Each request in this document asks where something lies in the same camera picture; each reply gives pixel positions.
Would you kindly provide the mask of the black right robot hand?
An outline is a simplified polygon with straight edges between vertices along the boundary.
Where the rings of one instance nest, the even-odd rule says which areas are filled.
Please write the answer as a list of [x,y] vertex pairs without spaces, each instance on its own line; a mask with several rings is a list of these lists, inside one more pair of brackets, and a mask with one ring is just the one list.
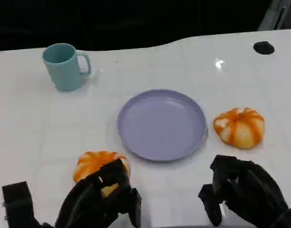
[[276,181],[260,165],[234,156],[217,155],[211,184],[198,194],[210,222],[222,222],[221,204],[257,228],[270,228],[289,207]]

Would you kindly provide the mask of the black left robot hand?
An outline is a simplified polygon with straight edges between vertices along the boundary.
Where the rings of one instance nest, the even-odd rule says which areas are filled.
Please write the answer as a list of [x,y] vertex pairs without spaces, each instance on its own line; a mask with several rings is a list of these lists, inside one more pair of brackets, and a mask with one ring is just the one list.
[[132,188],[120,159],[80,180],[65,198],[56,228],[107,228],[119,214],[141,227],[141,196]]

